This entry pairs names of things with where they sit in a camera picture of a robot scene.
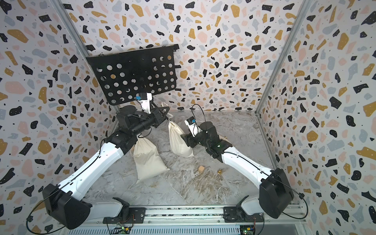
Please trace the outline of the cream soil bag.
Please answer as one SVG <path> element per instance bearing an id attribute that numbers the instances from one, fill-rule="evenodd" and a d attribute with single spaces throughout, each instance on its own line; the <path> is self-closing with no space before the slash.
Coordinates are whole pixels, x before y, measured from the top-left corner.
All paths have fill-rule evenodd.
<path id="1" fill-rule="evenodd" d="M 181 137 L 181 135 L 184 135 L 184 132 L 180 126 L 175 122 L 169 121 L 168 131 L 171 151 L 180 157 L 193 157 L 193 149 L 188 147 Z"/>

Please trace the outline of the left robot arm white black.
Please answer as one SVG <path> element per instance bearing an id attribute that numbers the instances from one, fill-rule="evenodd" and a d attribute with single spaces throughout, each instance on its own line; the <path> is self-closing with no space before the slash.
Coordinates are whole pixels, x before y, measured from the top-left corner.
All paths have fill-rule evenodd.
<path id="1" fill-rule="evenodd" d="M 157 128 L 167 119 L 169 107 L 158 107 L 154 103 L 149 107 L 149 113 L 138 111 L 133 105 L 122 107 L 116 114 L 117 130 L 106 138 L 100 150 L 60 184 L 44 188 L 42 194 L 48 215 L 69 230 L 92 219 L 129 219 L 129 204 L 118 197 L 96 203 L 84 202 L 83 198 L 97 179 L 131 150 L 142 132 Z"/>

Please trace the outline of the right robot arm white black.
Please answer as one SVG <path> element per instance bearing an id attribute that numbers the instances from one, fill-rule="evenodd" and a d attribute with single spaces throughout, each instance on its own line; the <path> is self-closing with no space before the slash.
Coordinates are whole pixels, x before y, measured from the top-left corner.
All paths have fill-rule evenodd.
<path id="1" fill-rule="evenodd" d="M 230 142 L 218 135 L 210 121 L 197 125 L 196 119 L 190 117 L 185 120 L 185 125 L 191 133 L 183 134 L 181 138 L 188 147 L 205 147 L 212 158 L 236 169 L 257 187 L 257 197 L 247 196 L 240 201 L 242 212 L 247 215 L 264 212 L 274 219 L 280 217 L 294 199 L 294 192 L 282 169 L 270 169 L 239 152 Z"/>

